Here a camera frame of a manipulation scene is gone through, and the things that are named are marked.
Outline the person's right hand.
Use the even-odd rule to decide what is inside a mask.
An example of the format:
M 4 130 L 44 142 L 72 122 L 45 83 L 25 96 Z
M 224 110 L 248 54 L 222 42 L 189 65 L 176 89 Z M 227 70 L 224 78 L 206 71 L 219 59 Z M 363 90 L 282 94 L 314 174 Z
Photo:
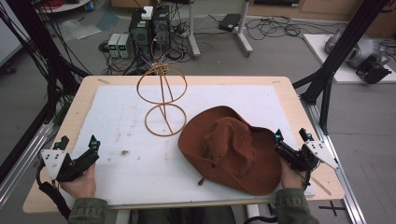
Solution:
M 304 189 L 305 172 L 292 170 L 285 161 L 281 161 L 281 185 L 283 189 Z

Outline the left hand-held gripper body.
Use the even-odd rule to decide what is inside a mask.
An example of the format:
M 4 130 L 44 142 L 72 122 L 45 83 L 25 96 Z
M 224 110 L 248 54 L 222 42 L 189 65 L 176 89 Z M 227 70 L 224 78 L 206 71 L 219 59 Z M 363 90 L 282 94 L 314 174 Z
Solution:
M 42 149 L 40 155 L 47 166 L 50 179 L 59 182 L 74 181 L 99 159 L 97 149 L 88 149 L 74 160 L 60 149 Z

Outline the clear plastic sheet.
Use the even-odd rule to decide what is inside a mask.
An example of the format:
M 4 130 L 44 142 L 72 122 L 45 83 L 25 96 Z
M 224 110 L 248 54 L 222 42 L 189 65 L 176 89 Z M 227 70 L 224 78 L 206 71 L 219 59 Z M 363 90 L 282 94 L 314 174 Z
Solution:
M 60 25 L 61 34 L 65 41 L 80 40 L 101 32 L 95 25 L 82 25 L 78 20 L 64 21 Z

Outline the white table leg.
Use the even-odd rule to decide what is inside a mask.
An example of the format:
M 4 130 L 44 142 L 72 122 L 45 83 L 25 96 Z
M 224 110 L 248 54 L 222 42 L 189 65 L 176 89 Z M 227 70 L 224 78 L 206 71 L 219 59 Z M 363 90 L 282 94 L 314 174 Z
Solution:
M 131 211 L 119 210 L 117 212 L 115 224 L 132 224 Z
M 260 215 L 260 208 L 257 204 L 246 205 L 247 218 L 258 217 Z

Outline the black metal frame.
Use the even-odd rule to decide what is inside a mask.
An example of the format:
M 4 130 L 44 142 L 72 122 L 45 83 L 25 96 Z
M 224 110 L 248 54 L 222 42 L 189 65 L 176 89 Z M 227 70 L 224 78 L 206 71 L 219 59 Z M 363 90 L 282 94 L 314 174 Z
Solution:
M 388 2 L 389 0 L 363 0 L 320 68 L 292 84 L 294 89 L 309 84 L 307 90 L 300 95 L 308 105 L 315 105 L 322 95 L 318 124 L 325 134 L 329 133 L 328 113 L 335 73 Z
M 6 3 L 24 28 L 24 32 L 8 16 L 0 3 L 0 19 L 20 41 L 22 47 L 33 59 L 38 71 L 47 81 L 48 100 L 37 114 L 34 121 L 23 134 L 17 145 L 0 165 L 0 184 L 10 176 L 11 170 L 21 158 L 28 143 L 42 124 L 48 124 L 55 116 L 55 106 L 64 97 L 77 93 L 80 86 L 78 77 L 88 77 L 88 70 L 83 70 L 66 60 L 55 45 L 50 31 L 39 16 L 41 8 L 34 0 L 6 0 Z

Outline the person's lap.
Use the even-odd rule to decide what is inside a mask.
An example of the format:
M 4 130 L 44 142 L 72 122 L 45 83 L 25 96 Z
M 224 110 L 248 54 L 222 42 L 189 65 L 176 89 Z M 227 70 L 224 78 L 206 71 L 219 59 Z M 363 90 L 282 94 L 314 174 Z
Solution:
M 137 224 L 236 224 L 231 206 L 139 210 Z

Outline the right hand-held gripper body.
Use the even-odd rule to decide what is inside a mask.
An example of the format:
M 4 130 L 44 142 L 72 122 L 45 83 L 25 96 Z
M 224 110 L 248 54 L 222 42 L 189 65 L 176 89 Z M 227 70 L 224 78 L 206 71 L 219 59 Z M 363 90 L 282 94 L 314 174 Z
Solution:
M 299 150 L 280 141 L 276 143 L 276 152 L 294 171 L 313 171 L 320 162 L 328 164 L 334 170 L 339 169 L 337 159 L 322 141 L 307 140 Z

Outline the brown felt hat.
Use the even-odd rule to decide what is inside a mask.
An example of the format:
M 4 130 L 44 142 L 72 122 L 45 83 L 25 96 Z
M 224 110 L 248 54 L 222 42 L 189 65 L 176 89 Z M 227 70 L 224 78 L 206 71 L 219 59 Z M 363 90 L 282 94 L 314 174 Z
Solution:
M 275 145 L 272 131 L 250 125 L 224 105 L 196 115 L 178 138 L 179 150 L 203 178 L 259 196 L 280 183 Z

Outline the flat black box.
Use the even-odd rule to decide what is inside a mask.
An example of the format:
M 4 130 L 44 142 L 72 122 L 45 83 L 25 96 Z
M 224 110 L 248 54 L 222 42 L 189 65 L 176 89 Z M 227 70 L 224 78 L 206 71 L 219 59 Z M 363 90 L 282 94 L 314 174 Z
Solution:
M 219 23 L 219 28 L 222 31 L 231 32 L 238 24 L 241 15 L 239 13 L 227 14 Z

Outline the aluminium rail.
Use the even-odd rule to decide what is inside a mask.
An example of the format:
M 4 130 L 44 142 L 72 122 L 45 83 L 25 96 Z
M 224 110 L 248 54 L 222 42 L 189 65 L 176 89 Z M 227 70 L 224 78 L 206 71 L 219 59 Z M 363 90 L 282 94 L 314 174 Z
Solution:
M 0 210 L 7 203 L 8 198 L 17 185 L 21 182 L 29 166 L 36 158 L 38 151 L 49 139 L 52 129 L 52 123 L 43 124 L 31 137 L 27 138 L 27 143 L 21 147 L 21 155 L 17 158 L 9 173 L 0 184 Z
M 340 162 L 335 147 L 332 143 L 332 139 L 328 134 L 326 134 L 323 129 L 319 126 L 320 113 L 318 108 L 315 105 L 309 105 L 308 103 L 302 101 L 302 106 L 310 119 L 310 122 L 315 130 L 315 133 L 318 136 L 319 140 L 322 140 L 325 145 L 330 150 L 330 153 L 335 158 L 335 161 L 338 165 L 338 170 L 335 172 L 340 184 L 344 190 L 345 196 L 342 199 L 342 202 L 346 208 L 346 212 L 350 219 L 351 224 L 367 224 L 363 212 L 359 206 L 359 203 L 354 195 L 353 189 L 350 186 L 347 175 L 344 171 L 342 163 Z

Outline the black computer tower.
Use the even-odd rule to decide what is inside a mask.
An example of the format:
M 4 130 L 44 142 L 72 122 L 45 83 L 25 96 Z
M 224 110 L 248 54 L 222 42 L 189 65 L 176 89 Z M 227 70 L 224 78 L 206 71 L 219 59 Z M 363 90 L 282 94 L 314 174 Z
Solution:
M 154 34 L 158 49 L 170 49 L 170 9 L 169 6 L 157 7 L 152 17 Z
M 140 53 L 146 60 L 151 59 L 150 46 L 153 38 L 152 22 L 142 19 L 143 10 L 136 10 L 131 18 L 129 33 L 134 52 Z

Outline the black device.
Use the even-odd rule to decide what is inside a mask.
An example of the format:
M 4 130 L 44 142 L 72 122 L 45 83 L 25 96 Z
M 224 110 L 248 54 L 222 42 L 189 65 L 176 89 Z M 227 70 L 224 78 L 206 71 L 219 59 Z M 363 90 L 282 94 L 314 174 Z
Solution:
M 390 74 L 374 55 L 370 55 L 359 67 L 356 75 L 367 84 L 375 84 Z

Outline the silver grey machine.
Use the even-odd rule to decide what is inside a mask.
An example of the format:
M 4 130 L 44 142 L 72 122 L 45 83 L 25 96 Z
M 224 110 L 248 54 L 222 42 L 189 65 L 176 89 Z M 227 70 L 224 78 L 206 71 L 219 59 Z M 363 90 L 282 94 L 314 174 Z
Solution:
M 343 28 L 338 29 L 336 33 L 327 40 L 325 44 L 326 53 L 332 51 L 344 31 Z M 364 35 L 347 55 L 346 63 L 352 68 L 358 68 L 370 56 L 373 56 L 375 61 L 380 65 L 385 65 L 389 62 L 386 48 L 382 47 L 377 40 Z

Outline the white floor board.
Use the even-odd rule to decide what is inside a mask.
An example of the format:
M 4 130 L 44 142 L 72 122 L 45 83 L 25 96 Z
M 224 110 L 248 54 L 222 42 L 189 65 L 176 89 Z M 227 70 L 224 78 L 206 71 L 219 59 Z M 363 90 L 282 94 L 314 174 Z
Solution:
M 325 44 L 332 35 L 311 35 L 304 34 L 304 40 L 307 46 L 313 51 L 320 64 L 323 64 L 328 57 L 325 52 Z M 385 68 L 390 74 L 379 81 L 379 84 L 396 84 L 396 72 L 394 72 L 387 64 Z M 343 63 L 333 78 L 334 83 L 338 84 L 364 84 L 364 81 L 358 77 L 356 70 L 347 63 Z

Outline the white table mat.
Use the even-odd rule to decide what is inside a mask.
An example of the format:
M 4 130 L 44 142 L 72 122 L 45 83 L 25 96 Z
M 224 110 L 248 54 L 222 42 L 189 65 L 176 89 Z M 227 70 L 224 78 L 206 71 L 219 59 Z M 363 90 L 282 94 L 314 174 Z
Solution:
M 249 124 L 280 130 L 287 144 L 298 146 L 281 98 L 270 85 L 190 85 L 177 104 L 187 120 L 227 105 Z M 178 149 L 179 133 L 160 137 L 147 130 L 144 118 L 150 109 L 136 85 L 95 91 L 72 155 L 80 156 L 92 135 L 101 142 L 95 166 L 97 197 L 112 207 L 133 208 L 256 201 L 251 193 L 203 179 Z

